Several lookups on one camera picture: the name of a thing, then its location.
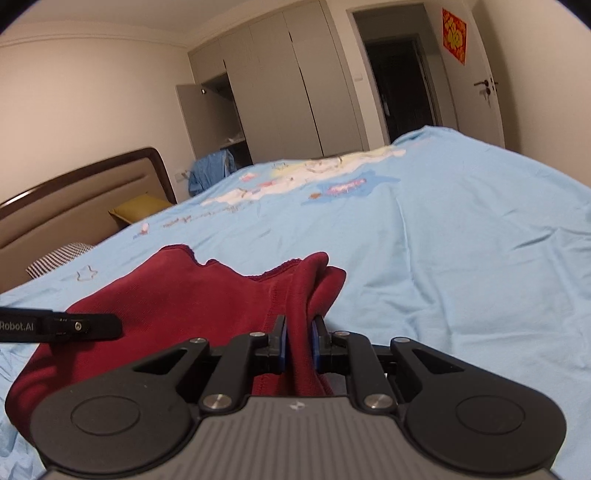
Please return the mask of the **grey built-in wardrobe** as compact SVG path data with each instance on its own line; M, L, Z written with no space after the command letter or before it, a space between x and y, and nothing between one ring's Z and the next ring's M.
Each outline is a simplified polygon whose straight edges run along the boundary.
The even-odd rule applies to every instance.
M238 146L252 162L368 148L353 78L325 1L297 1L188 53L176 88L194 156Z

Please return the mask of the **dark red knit garment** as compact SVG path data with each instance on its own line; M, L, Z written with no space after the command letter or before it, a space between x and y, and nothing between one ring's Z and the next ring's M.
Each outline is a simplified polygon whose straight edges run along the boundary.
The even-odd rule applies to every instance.
M325 315L346 280L325 252L294 259L258 276L242 276L216 260L199 264L186 245L160 249L126 276L69 307L75 314L114 314L122 338L40 346L8 391L5 411L28 437L30 417L49 394L148 355L204 337L213 347L286 318L290 369L256 379L258 396L325 396L332 392L312 364L311 320Z

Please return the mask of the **yellow pillow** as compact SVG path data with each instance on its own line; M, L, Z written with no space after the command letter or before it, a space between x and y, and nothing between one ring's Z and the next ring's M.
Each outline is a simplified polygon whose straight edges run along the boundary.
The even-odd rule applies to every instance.
M114 207L109 211L109 214L131 225L166 210L171 206L172 203L166 200L148 194L142 194Z

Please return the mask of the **white bedroom door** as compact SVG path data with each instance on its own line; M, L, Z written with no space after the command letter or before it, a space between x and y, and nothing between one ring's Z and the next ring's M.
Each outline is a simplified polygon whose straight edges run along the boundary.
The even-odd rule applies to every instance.
M499 147L505 145L500 106L490 108L474 83L494 79L488 55L476 20L464 1L426 1L429 20L448 77L459 130L470 137ZM442 42L442 9L445 8L467 23L467 57L462 65L447 51Z

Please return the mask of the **blue clothing pile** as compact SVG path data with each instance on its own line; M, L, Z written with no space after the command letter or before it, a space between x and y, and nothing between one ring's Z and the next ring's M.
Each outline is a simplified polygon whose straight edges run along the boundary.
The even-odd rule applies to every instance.
M188 172L187 189L194 197L235 173L235 158L227 149L221 149L194 161Z

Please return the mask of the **light blue bed sheet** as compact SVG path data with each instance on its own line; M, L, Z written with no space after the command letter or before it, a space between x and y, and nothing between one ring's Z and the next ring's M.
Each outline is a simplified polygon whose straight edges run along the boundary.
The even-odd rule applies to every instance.
M239 170L1 296L64 310L184 244L242 275L315 252L346 271L329 327L407 336L538 389L567 419L555 461L590 475L590 190L426 127L392 145Z

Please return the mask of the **red fu door decoration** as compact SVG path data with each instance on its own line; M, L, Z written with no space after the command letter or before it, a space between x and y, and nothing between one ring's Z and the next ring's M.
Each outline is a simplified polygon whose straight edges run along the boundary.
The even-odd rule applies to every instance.
M444 48L462 65L467 57L467 23L449 10L442 9L442 42Z

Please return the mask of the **striped pillow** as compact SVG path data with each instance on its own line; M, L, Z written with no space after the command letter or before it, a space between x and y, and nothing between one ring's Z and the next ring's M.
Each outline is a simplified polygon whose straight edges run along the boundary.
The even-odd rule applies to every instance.
M82 242L73 242L61 246L39 259L33 261L27 268L26 273L31 279L39 278L89 252L94 248Z

